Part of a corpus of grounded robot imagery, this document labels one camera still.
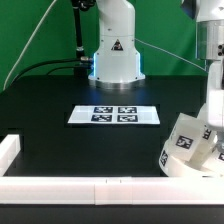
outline white cable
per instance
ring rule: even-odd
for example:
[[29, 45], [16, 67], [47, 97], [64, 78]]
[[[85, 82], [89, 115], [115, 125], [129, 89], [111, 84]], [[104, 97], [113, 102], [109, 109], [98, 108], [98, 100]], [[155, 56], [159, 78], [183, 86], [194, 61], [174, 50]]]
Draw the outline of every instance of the white cable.
[[26, 53], [28, 47], [30, 46], [33, 38], [35, 37], [36, 33], [38, 32], [38, 30], [40, 29], [41, 25], [43, 24], [45, 18], [48, 16], [49, 12], [51, 11], [51, 9], [53, 8], [53, 6], [55, 5], [55, 3], [57, 2], [57, 0], [53, 0], [53, 2], [50, 4], [50, 6], [48, 7], [47, 11], [44, 13], [43, 17], [41, 18], [40, 22], [37, 24], [35, 30], [33, 31], [32, 35], [30, 36], [28, 42], [26, 43], [25, 47], [23, 48], [19, 58], [17, 59], [16, 63], [14, 64], [14, 66], [12, 67], [11, 71], [9, 72], [5, 83], [4, 83], [4, 87], [3, 90], [6, 89], [7, 87], [7, 83], [9, 81], [9, 79], [11, 78], [13, 72], [15, 71], [16, 67], [18, 66], [18, 64], [20, 63], [20, 61], [22, 60], [24, 54]]
[[135, 38], [135, 40], [136, 40], [137, 42], [139, 42], [139, 43], [142, 43], [142, 44], [148, 46], [148, 47], [151, 47], [151, 48], [157, 49], [157, 50], [159, 50], [159, 51], [165, 52], [165, 53], [167, 53], [167, 54], [169, 54], [169, 55], [171, 55], [171, 56], [173, 56], [173, 57], [175, 57], [175, 58], [178, 58], [178, 59], [180, 59], [180, 60], [183, 60], [183, 61], [185, 61], [185, 62], [187, 62], [187, 63], [189, 63], [189, 64], [191, 64], [191, 65], [193, 65], [193, 66], [195, 66], [195, 67], [197, 67], [197, 68], [199, 68], [199, 69], [201, 69], [201, 70], [203, 70], [203, 71], [206, 71], [205, 68], [202, 68], [201, 66], [199, 66], [199, 65], [197, 65], [197, 64], [194, 64], [193, 62], [188, 61], [187, 59], [182, 58], [182, 57], [180, 57], [180, 56], [178, 56], [178, 55], [176, 55], [176, 54], [173, 54], [173, 53], [171, 53], [171, 52], [169, 52], [169, 51], [166, 51], [166, 50], [164, 50], [164, 49], [162, 49], [162, 48], [156, 47], [156, 46], [154, 46], [154, 45], [151, 45], [151, 44], [146, 43], [146, 42], [144, 42], [144, 41], [141, 41], [141, 40], [139, 40], [139, 39], [136, 39], [136, 38]]

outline green wall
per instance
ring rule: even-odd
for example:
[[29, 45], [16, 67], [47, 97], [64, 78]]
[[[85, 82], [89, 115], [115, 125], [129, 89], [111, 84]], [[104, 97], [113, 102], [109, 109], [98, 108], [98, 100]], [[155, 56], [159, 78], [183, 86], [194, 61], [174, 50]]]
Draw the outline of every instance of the green wall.
[[[12, 66], [52, 0], [0, 0], [0, 90]], [[130, 0], [136, 8], [136, 38], [166, 49], [194, 63], [195, 22], [180, 10], [180, 0]], [[98, 47], [97, 7], [81, 13], [84, 46], [92, 56]], [[205, 72], [163, 52], [136, 44], [146, 75], [206, 75]], [[34, 63], [75, 57], [75, 32], [70, 0], [58, 0], [34, 38], [13, 77]], [[52, 68], [36, 69], [43, 75]], [[72, 74], [72, 71], [60, 71]]]

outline black table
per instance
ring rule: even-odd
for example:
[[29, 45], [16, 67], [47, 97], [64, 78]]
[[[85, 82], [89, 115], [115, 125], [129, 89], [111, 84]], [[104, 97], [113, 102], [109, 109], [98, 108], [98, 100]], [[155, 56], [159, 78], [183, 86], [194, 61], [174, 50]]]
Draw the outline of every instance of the black table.
[[[20, 134], [6, 176], [155, 177], [180, 112], [197, 116], [206, 77], [147, 77], [142, 88], [103, 90], [86, 78], [21, 78], [0, 94], [0, 135]], [[161, 125], [68, 125], [75, 105], [157, 107]], [[222, 206], [1, 205], [3, 223], [222, 223]]]

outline black cable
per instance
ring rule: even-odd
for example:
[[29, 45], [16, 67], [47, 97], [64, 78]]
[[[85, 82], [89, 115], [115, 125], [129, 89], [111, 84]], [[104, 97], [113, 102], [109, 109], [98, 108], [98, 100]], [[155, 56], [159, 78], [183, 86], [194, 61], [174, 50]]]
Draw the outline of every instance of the black cable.
[[81, 61], [78, 58], [71, 58], [71, 59], [62, 59], [62, 60], [51, 60], [51, 61], [44, 61], [44, 62], [40, 62], [34, 65], [31, 65], [25, 69], [23, 69], [12, 81], [11, 85], [16, 82], [21, 76], [23, 76], [25, 73], [27, 73], [28, 71], [44, 66], [44, 65], [51, 65], [51, 64], [60, 64], [60, 63], [68, 63], [68, 62], [79, 62]]
[[76, 33], [76, 57], [82, 57], [85, 55], [84, 48], [82, 45], [82, 29], [81, 29], [81, 18], [79, 12], [79, 1], [71, 0], [73, 6], [73, 14], [75, 20], [75, 33]]
[[66, 67], [58, 67], [50, 70], [49, 72], [46, 73], [46, 75], [50, 75], [52, 72], [56, 70], [61, 70], [61, 69], [74, 69], [74, 68], [85, 68], [85, 69], [90, 69], [90, 67], [83, 67], [83, 66], [66, 66]]

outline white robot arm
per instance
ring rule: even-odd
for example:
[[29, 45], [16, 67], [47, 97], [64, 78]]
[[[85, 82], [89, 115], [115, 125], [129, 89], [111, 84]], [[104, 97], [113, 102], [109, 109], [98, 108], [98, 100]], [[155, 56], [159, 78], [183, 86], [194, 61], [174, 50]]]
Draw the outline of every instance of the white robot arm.
[[224, 0], [184, 0], [181, 7], [197, 22], [197, 58], [210, 65], [207, 99], [197, 118], [179, 116], [160, 167], [168, 176], [224, 177]]
[[94, 55], [90, 84], [130, 88], [141, 84], [140, 54], [135, 49], [135, 9], [127, 0], [96, 0], [100, 46]]

